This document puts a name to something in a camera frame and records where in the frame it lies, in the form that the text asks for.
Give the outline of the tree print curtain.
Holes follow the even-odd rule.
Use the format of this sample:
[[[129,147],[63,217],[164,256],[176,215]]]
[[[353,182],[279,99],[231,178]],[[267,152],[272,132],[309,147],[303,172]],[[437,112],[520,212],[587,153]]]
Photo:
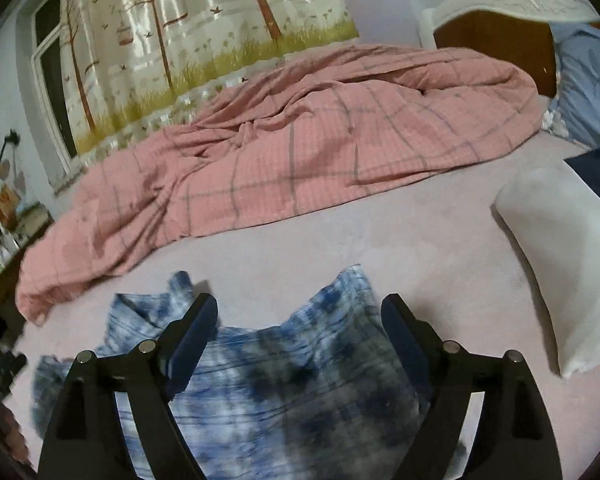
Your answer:
[[[76,154],[101,160],[254,73],[357,36],[344,0],[60,0]]]

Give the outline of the pink plaid quilt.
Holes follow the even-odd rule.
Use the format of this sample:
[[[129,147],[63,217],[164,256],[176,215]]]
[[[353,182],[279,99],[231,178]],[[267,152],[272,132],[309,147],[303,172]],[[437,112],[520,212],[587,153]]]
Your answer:
[[[56,304],[184,237],[335,207],[503,157],[543,116],[532,77],[466,48],[352,44],[223,90],[114,153],[24,254],[15,304]]]

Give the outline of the pink bed sheet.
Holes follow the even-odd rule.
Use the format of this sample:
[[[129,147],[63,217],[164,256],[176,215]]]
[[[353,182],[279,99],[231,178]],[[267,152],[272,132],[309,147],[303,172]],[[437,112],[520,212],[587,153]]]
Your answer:
[[[539,132],[494,162],[268,226],[180,240],[27,326],[17,347],[30,362],[94,348],[115,294],[162,292],[181,270],[215,296],[225,325],[277,325],[359,264],[378,297],[401,295],[441,337],[488,356],[520,351],[550,413],[562,473],[578,478],[600,452],[600,367],[559,375],[550,317],[492,204],[515,174],[580,151]]]

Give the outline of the blue floral pillow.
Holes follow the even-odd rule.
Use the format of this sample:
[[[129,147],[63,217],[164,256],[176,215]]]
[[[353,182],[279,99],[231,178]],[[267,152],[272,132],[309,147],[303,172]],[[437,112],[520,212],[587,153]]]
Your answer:
[[[600,28],[553,23],[557,87],[542,128],[586,148],[600,148]]]

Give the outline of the white window frame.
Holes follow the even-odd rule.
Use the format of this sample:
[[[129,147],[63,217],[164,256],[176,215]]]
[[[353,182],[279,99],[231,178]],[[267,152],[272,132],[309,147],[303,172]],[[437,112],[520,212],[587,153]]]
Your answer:
[[[69,125],[60,59],[60,0],[26,0],[16,15],[18,84],[28,128],[53,194],[82,172]]]

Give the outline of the brown wooden desk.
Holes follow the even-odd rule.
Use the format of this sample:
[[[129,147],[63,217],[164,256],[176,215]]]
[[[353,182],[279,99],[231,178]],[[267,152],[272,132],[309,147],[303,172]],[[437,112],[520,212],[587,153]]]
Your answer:
[[[6,266],[0,272],[0,364],[8,360],[9,353],[14,353],[16,342],[23,334],[26,325],[26,320],[18,311],[15,302],[16,287],[24,254],[44,236],[53,223],[53,219],[45,220],[42,226],[25,240],[8,259]]]

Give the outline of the white brown headboard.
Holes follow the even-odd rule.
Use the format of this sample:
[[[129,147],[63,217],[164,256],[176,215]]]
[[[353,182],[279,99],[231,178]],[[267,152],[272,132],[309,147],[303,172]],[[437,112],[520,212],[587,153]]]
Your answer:
[[[469,48],[512,63],[552,98],[558,79],[552,23],[600,29],[600,16],[588,0],[444,0],[422,11],[418,30],[423,48]]]

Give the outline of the white folded garment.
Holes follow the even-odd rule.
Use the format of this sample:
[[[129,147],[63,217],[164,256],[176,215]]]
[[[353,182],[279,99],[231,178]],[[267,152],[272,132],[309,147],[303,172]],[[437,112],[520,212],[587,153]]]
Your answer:
[[[562,377],[600,366],[600,196],[561,162],[516,174],[495,209],[539,285]]]

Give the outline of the blue white plaid shirt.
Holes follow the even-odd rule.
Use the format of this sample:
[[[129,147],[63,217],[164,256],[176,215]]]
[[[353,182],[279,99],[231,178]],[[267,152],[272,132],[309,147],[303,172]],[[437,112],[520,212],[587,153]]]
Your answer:
[[[159,338],[200,294],[180,272],[162,294],[115,296],[92,351],[118,356]],[[43,439],[73,361],[38,363],[32,416]],[[137,479],[155,479],[129,400],[116,398]],[[203,479],[388,479],[428,403],[382,328],[365,274],[349,266],[283,324],[247,330],[218,318],[170,409]]]

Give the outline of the clutter on desk top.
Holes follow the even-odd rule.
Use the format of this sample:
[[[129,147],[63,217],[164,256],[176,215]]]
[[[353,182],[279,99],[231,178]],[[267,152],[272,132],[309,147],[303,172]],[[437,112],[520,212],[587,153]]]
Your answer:
[[[18,168],[20,141],[10,130],[0,151],[0,275],[53,221],[48,209],[28,195],[26,177]]]

